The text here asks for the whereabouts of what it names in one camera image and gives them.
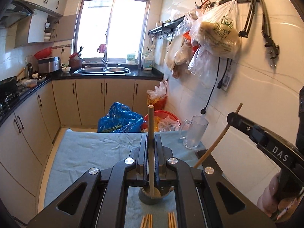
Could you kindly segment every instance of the cup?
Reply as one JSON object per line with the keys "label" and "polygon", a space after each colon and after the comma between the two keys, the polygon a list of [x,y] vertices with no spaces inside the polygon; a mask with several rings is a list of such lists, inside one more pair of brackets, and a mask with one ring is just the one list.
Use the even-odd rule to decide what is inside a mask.
{"label": "cup", "polygon": [[[186,136],[183,136],[182,130],[187,124],[190,124],[190,126]],[[188,149],[196,149],[206,131],[208,124],[208,121],[203,116],[194,116],[190,121],[185,120],[179,129],[181,139],[184,140],[184,146]]]}

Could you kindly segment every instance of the stainless steel sink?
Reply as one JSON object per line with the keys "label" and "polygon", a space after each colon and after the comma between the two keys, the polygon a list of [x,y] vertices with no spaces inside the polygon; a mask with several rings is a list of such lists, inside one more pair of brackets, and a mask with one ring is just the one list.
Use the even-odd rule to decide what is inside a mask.
{"label": "stainless steel sink", "polygon": [[131,74],[131,71],[128,68],[122,67],[113,67],[113,68],[102,68],[102,67],[88,67],[81,68],[74,72],[74,74],[103,74],[103,75],[122,75],[122,74]]}
{"label": "stainless steel sink", "polygon": [[106,68],[104,70],[104,72],[111,72],[111,73],[124,73],[124,72],[128,72],[128,71],[129,71],[128,68],[122,68],[122,67]]}

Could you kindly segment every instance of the blue plastic bag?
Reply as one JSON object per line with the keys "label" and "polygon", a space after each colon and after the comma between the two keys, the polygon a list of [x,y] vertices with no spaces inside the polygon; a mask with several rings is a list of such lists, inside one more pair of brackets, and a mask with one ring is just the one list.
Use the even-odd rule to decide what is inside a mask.
{"label": "blue plastic bag", "polygon": [[[131,111],[130,108],[124,104],[115,102],[111,106],[109,113],[99,119],[97,131],[98,133],[140,133],[142,124],[142,115]],[[121,127],[114,131],[108,131],[117,126]]]}

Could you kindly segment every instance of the rice cooker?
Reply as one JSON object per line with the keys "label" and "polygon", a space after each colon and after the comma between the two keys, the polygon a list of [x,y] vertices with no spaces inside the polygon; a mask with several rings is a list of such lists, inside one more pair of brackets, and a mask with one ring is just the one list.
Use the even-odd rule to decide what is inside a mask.
{"label": "rice cooker", "polygon": [[59,56],[49,56],[38,60],[38,72],[41,74],[51,73],[61,68]]}

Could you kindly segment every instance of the tile floor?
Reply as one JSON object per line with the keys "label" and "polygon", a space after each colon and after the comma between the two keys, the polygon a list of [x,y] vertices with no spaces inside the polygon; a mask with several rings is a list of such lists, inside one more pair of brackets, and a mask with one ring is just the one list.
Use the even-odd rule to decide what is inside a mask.
{"label": "tile floor", "polygon": [[[44,175],[43,175],[42,183],[41,183],[41,187],[40,187],[40,193],[39,193],[38,212],[40,212],[44,208],[45,191],[47,190],[47,185],[48,185],[47,182],[49,180],[49,175],[51,172],[51,168],[52,168],[52,165],[54,162],[56,152],[58,150],[58,147],[60,145],[60,142],[61,142],[66,130],[67,130],[67,128],[60,129],[60,131],[57,135],[57,138],[54,142],[54,146],[51,151],[51,154],[49,156],[47,166],[45,167]],[[97,132],[96,128],[71,128],[71,130],[74,132]]]}

